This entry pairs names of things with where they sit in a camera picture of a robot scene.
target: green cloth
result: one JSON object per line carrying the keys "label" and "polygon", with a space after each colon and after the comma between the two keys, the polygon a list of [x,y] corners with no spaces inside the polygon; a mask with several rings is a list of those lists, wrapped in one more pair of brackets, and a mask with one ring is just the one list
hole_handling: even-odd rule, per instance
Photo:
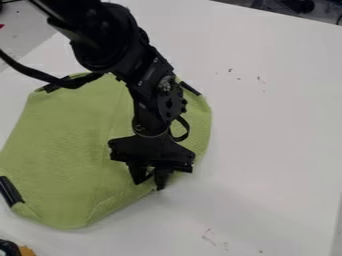
{"label": "green cloth", "polygon": [[[191,125],[183,146],[203,155],[211,111],[202,96],[185,90]],[[155,189],[153,179],[135,185],[125,163],[110,160],[107,142],[133,135],[133,104],[124,83],[111,74],[77,90],[35,91],[0,153],[7,176],[25,203],[12,210],[59,229],[84,227]],[[174,136],[185,132],[172,124]]]}

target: screw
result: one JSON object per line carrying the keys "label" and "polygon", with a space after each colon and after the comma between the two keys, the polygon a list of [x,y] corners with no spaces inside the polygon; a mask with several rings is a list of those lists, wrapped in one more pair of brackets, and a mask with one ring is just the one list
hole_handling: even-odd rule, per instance
{"label": "screw", "polygon": [[142,130],[144,130],[144,127],[142,125],[140,125],[140,124],[137,124],[135,126],[135,130],[137,130],[138,132],[141,132]]}

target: black strap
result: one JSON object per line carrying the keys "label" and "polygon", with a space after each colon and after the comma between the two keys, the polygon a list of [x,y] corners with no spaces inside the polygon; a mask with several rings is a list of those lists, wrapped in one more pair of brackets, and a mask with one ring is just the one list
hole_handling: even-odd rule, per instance
{"label": "black strap", "polygon": [[5,198],[9,207],[19,202],[25,203],[17,188],[5,176],[0,177],[0,194]]}
{"label": "black strap", "polygon": [[199,91],[197,91],[195,88],[192,88],[190,85],[188,85],[186,82],[180,82],[179,83],[180,86],[182,86],[183,88],[187,89],[188,91],[192,92],[193,94],[195,94],[196,96],[200,96],[201,93]]}
{"label": "black strap", "polygon": [[85,83],[89,83],[103,76],[103,74],[91,73],[84,77],[75,78],[75,79],[59,79],[57,77],[54,77],[42,71],[29,68],[20,64],[19,62],[11,58],[9,55],[7,55],[1,49],[0,49],[0,58],[3,59],[10,67],[12,67],[16,71],[26,76],[29,76],[29,77],[32,77],[32,78],[35,78],[35,79],[38,79],[47,83],[54,84],[59,87],[67,88],[67,89],[77,89],[81,87],[82,85],[84,85]]}
{"label": "black strap", "polygon": [[179,116],[177,119],[176,119],[185,129],[186,129],[186,133],[183,134],[182,136],[180,137],[174,137],[172,135],[172,132],[170,130],[170,133],[171,133],[171,137],[172,139],[175,141],[175,142],[181,142],[183,140],[185,140],[186,138],[189,137],[189,133],[190,133],[190,125],[189,123],[181,116]]}

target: white surface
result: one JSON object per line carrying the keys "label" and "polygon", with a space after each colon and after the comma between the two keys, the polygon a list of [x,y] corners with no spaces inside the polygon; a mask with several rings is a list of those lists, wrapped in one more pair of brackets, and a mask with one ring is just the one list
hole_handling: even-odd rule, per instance
{"label": "white surface", "polygon": [[[46,23],[46,17],[26,1],[4,4],[0,13],[0,48],[20,59],[50,38],[56,31]],[[0,71],[7,65],[0,60]]]}
{"label": "white surface", "polygon": [[[0,201],[0,229],[56,256],[328,255],[342,190],[341,27],[202,0],[125,3],[208,98],[205,158],[89,228],[52,230]],[[60,35],[22,61],[60,77],[82,70]],[[41,83],[12,70],[0,81],[3,144]]]}

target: fabric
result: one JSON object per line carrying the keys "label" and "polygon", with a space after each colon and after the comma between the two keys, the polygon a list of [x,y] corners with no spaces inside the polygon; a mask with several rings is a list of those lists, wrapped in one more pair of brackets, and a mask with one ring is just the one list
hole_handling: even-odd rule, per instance
{"label": "fabric", "polygon": [[[191,131],[180,144],[199,160],[211,111],[202,96],[184,91],[189,104],[183,117]],[[0,176],[9,178],[25,202],[11,209],[45,225],[75,229],[154,190],[153,179],[135,185],[126,164],[110,160],[107,142],[133,135],[132,117],[131,96],[111,74],[77,90],[33,92],[0,153]],[[172,132],[185,130],[173,122]]]}

